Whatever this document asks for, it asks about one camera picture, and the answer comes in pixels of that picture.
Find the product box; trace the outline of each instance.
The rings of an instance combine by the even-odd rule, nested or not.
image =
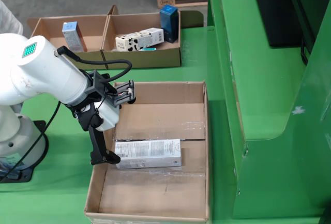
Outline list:
[[[209,223],[208,102],[204,82],[136,82],[134,104],[123,104],[116,140],[180,139],[182,166],[118,169],[93,166],[85,215],[93,224]]]
[[[164,30],[164,40],[170,43],[178,39],[178,10],[176,7],[165,5],[160,10],[161,27]]]
[[[106,60],[127,59],[133,68],[178,67],[181,66],[180,38],[174,42],[162,42],[151,48],[155,51],[120,52],[116,49],[116,37],[139,32],[149,28],[161,28],[160,13],[111,15],[106,27],[102,53]],[[112,64],[109,68],[126,68],[126,64]]]
[[[180,139],[115,142],[115,154],[121,161],[118,169],[169,167],[182,165]]]
[[[104,37],[104,29],[110,15],[117,14],[117,8],[112,6],[108,14],[93,16],[62,16],[46,18],[29,18],[27,23],[31,28],[31,37],[42,35],[56,48],[68,46],[62,33],[64,22],[78,22],[82,38],[86,45],[86,52],[77,52],[81,59],[90,61],[103,61],[101,46]],[[78,68],[84,70],[107,69],[105,65],[88,65],[71,60]]]
[[[63,36],[66,39],[69,50],[72,52],[86,52],[86,45],[79,30],[78,22],[64,22],[62,27]]]
[[[149,28],[132,34],[116,37],[116,48],[120,52],[138,51],[164,42],[163,29]]]

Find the box label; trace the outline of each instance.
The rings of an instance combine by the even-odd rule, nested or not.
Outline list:
[[[14,153],[5,157],[0,157],[0,163],[6,168],[12,168],[22,157],[18,153]],[[17,168],[24,166],[24,163],[21,162]]]
[[[63,32],[63,34],[64,34],[67,44],[70,48],[81,46],[81,42],[75,31],[66,31],[66,32]]]

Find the green panel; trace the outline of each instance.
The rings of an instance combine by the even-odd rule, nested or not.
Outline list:
[[[222,5],[245,138],[279,136],[305,70],[300,49],[269,46],[256,0]]]
[[[331,203],[330,37],[331,4],[284,133],[246,142],[235,218],[318,216]]]
[[[237,177],[240,175],[240,167],[242,161],[242,152],[244,145],[244,137],[240,127],[238,118],[235,90],[233,87],[230,52],[227,43],[227,29],[225,26],[222,8],[220,8],[220,0],[210,0],[212,7],[212,15],[214,17],[217,45],[219,47],[219,58],[221,66],[221,74],[223,80],[223,87],[225,92],[226,107],[228,112],[228,119],[231,132],[231,142],[233,147],[233,156],[235,162],[235,174]]]

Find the blue box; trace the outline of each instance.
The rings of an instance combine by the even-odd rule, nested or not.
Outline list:
[[[164,33],[164,40],[170,43],[178,39],[178,9],[165,5],[160,10],[161,28]]]

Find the green workbench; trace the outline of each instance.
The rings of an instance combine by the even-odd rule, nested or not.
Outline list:
[[[239,22],[238,13],[247,17],[243,23]],[[222,18],[226,19],[226,26],[221,21],[214,23],[215,20]],[[229,43],[222,40],[221,33],[226,28]],[[181,67],[133,69],[122,77],[121,81],[205,80],[213,156],[211,168],[213,180],[210,186],[213,223],[318,223],[318,218],[232,219],[235,198],[238,196],[235,168],[241,166],[240,145],[243,146],[244,136],[248,139],[267,139],[279,135],[284,129],[286,116],[291,111],[291,104],[295,98],[293,88],[299,87],[305,70],[300,59],[292,59],[297,58],[298,49],[280,49],[274,53],[274,50],[267,46],[263,24],[254,0],[210,0],[208,26],[183,29],[181,42],[183,62]],[[273,67],[276,66],[275,70],[270,70],[268,67],[270,64],[263,62],[264,60],[259,57],[261,53],[255,51],[259,46],[262,53],[268,55],[263,59],[280,59],[280,62],[272,64]],[[233,114],[236,112],[236,103],[229,101],[234,98],[233,89],[228,84],[224,84],[224,79],[227,76],[231,77],[230,72],[222,67],[224,57],[229,56],[229,47],[232,52],[230,57],[235,58],[231,61],[231,66],[235,70],[236,87],[239,88],[236,99],[241,106],[245,133],[241,133],[238,114]],[[252,64],[258,61],[261,61],[261,66],[252,67]],[[288,73],[282,75],[282,66],[295,69],[291,78],[288,77]],[[261,72],[256,77],[246,80],[245,69],[261,71],[266,67],[269,71]],[[114,75],[119,70],[107,72]],[[255,101],[256,95],[267,90],[268,84],[272,83],[271,80],[277,73],[280,73],[282,80],[274,85],[275,91]],[[275,96],[284,92],[288,92],[286,100],[277,103]],[[268,100],[276,106],[275,109],[270,110],[263,104]],[[32,120],[48,121],[56,104],[57,100],[54,97],[40,95],[26,101],[22,113]],[[252,121],[251,108],[260,114],[255,122]],[[262,129],[259,128],[261,125],[270,128],[265,128],[265,131],[261,132]],[[47,130],[47,136],[50,141],[49,151],[42,163],[36,167],[33,179],[24,184],[0,185],[1,224],[89,223],[84,216],[84,205],[92,172],[92,166],[89,164],[89,154],[92,151],[89,134],[81,129],[71,112],[61,106]]]

